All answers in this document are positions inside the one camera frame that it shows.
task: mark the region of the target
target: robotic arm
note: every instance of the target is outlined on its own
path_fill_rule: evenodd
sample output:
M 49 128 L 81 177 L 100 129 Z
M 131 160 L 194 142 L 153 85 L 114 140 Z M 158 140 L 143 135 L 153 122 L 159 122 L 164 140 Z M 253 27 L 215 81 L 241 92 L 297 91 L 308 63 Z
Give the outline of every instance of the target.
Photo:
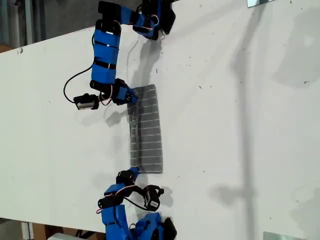
M 94 61 L 90 81 L 90 87 L 100 94 L 85 93 L 74 97 L 73 102 L 64 93 L 65 97 L 79 110 L 95 110 L 99 103 L 106 106 L 103 103 L 105 100 L 109 100 L 108 104 L 111 100 L 117 105 L 135 104 L 138 98 L 134 91 L 125 81 L 116 78 L 121 25 L 132 25 L 135 32 L 156 41 L 159 31 L 165 34 L 171 31 L 176 19 L 171 5 L 172 0 L 143 0 L 137 11 L 132 11 L 115 3 L 100 1 L 98 12 L 102 14 L 102 19 L 96 21 L 92 39 Z
M 104 198 L 98 201 L 102 222 L 105 225 L 107 240 L 174 240 L 177 231 L 170 218 L 162 222 L 161 215 L 155 212 L 160 206 L 159 197 L 164 190 L 155 185 L 148 185 L 144 189 L 135 185 L 139 169 L 132 167 L 127 171 L 119 172 L 116 184 L 111 185 L 105 192 Z M 144 198 L 142 208 L 130 201 L 128 197 L 137 192 Z M 126 199 L 136 206 L 152 211 L 140 219 L 134 228 L 129 228 L 125 206 L 121 204 Z

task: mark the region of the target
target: wire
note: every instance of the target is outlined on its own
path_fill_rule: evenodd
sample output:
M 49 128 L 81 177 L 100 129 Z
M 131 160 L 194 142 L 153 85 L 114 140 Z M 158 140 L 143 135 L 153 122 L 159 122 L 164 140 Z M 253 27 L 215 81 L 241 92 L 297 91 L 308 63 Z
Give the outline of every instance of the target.
M 144 208 L 144 207 L 142 207 L 142 206 L 139 206 L 139 205 L 136 204 L 135 202 L 131 201 L 131 200 L 130 200 L 129 198 L 127 198 L 127 197 L 124 197 L 124 199 L 127 200 L 129 203 L 135 205 L 136 207 L 142 209 L 142 210 L 149 211 L 148 209 L 146 209 L 146 208 Z
M 133 225 L 134 227 L 136 227 L 136 226 L 137 226 L 136 224 L 131 223 L 131 224 L 130 224 L 130 226 L 129 226 L 129 229 L 130 229 L 130 230 L 131 230 L 131 226 L 132 226 L 132 225 Z
M 152 14 L 151 16 L 152 16 L 152 17 L 156 17 L 156 19 L 158 20 L 158 22 L 156 23 L 156 25 L 154 25 L 154 26 L 157 26 L 157 25 L 159 24 L 159 18 L 158 18 L 158 16 L 155 15 L 155 14 Z
M 92 35 L 92 38 L 91 38 L 92 47 L 95 45 L 95 43 L 94 43 L 94 37 L 95 37 L 95 34 L 93 34 L 93 35 Z M 64 97 L 65 97 L 70 103 L 74 104 L 75 102 L 74 102 L 74 101 L 71 101 L 71 100 L 67 97 L 67 95 L 66 95 L 66 87 L 67 87 L 68 83 L 69 83 L 72 79 L 74 79 L 75 77 L 79 76 L 80 74 L 83 74 L 83 73 L 89 71 L 89 70 L 92 68 L 93 65 L 94 65 L 94 63 L 92 63 L 91 66 L 88 67 L 86 70 L 83 70 L 83 71 L 81 71 L 81 72 L 78 72 L 76 75 L 72 76 L 71 78 L 68 79 L 68 81 L 65 82 L 64 87 L 63 87 L 63 95 L 64 95 Z
M 137 185 L 133 184 L 133 185 L 130 185 L 130 186 L 125 186 L 125 187 L 121 188 L 119 191 L 117 191 L 117 192 L 115 193 L 115 195 L 117 195 L 118 193 L 120 193 L 123 189 L 131 188 L 131 187 L 135 187 L 135 186 L 137 186 Z
M 141 10 L 142 5 L 143 5 L 143 4 L 140 4 L 140 5 L 136 8 L 135 11 L 136 11 L 137 13 Z

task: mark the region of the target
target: black cable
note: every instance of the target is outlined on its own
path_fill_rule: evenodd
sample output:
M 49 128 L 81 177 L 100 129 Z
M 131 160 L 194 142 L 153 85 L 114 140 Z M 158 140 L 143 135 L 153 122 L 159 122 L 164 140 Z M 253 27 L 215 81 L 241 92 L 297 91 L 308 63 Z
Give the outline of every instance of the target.
M 137 226 L 136 224 L 131 223 L 131 224 L 130 224 L 130 226 L 129 226 L 129 229 L 130 229 L 130 230 L 131 230 L 131 226 L 132 226 L 132 225 L 133 225 L 134 227 L 136 227 L 136 226 Z
M 131 201 L 130 199 L 128 199 L 128 198 L 126 198 L 126 197 L 124 197 L 124 199 L 127 200 L 129 203 L 135 205 L 136 207 L 142 209 L 142 210 L 149 211 L 148 209 L 146 209 L 146 208 L 144 208 L 144 207 L 142 207 L 142 206 L 139 206 L 138 204 L 136 204 L 135 202 Z
M 93 34 L 93 35 L 92 35 L 92 38 L 91 38 L 92 47 L 95 45 L 95 43 L 94 43 L 94 36 L 95 36 L 95 34 Z M 74 102 L 74 101 L 71 101 L 71 100 L 67 97 L 67 95 L 66 95 L 66 87 L 67 87 L 68 83 L 69 83 L 72 79 L 74 79 L 75 77 L 79 76 L 80 74 L 83 74 L 83 73 L 89 71 L 89 70 L 92 68 L 93 65 L 94 65 L 94 61 L 93 61 L 93 63 L 91 64 L 91 66 L 90 66 L 89 68 L 87 68 L 87 69 L 84 70 L 84 71 L 78 72 L 76 75 L 72 76 L 71 78 L 68 79 L 68 81 L 65 82 L 64 87 L 63 87 L 63 95 L 64 95 L 64 97 L 65 97 L 70 103 L 74 104 L 75 102 Z
M 143 4 L 140 4 L 140 5 L 136 8 L 135 11 L 136 11 L 137 13 L 141 10 L 140 8 L 142 7 L 142 5 L 143 5 Z

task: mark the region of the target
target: floor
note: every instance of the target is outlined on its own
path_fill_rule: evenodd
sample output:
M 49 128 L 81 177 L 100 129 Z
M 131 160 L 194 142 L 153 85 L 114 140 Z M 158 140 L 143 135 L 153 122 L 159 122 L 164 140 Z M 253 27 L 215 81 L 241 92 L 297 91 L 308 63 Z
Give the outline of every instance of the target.
M 94 26 L 100 0 L 44 0 L 46 39 Z M 109 0 L 135 10 L 142 0 Z

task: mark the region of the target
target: white tabletop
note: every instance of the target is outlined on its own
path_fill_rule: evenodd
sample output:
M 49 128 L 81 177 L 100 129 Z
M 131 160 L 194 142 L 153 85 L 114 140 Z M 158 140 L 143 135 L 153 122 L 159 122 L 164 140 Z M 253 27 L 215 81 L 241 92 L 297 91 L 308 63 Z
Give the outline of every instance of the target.
M 117 77 L 157 87 L 165 188 L 182 239 L 318 239 L 320 1 L 181 0 L 164 40 L 122 27 Z M 0 54 L 0 217 L 104 232 L 97 201 L 130 166 L 126 106 L 78 111 L 65 81 L 88 28 Z M 70 97 L 94 93 L 87 72 Z M 141 203 L 142 199 L 132 196 Z M 128 223 L 145 212 L 126 205 Z

